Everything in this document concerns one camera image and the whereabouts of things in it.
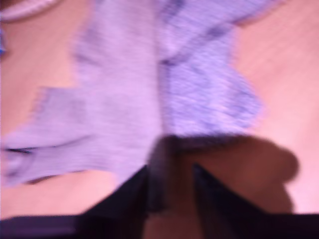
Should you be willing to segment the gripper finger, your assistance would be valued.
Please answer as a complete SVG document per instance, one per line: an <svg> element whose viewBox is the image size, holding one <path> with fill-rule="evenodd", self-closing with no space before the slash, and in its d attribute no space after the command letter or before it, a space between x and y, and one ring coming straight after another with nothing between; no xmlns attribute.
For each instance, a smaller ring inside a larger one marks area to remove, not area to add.
<svg viewBox="0 0 319 239"><path fill-rule="evenodd" d="M80 215L79 239L141 239L147 217L148 169L144 166L109 197Z"/></svg>
<svg viewBox="0 0 319 239"><path fill-rule="evenodd" d="M295 239L288 216L269 214L232 191L199 164L193 166L195 203L206 239Z"/></svg>

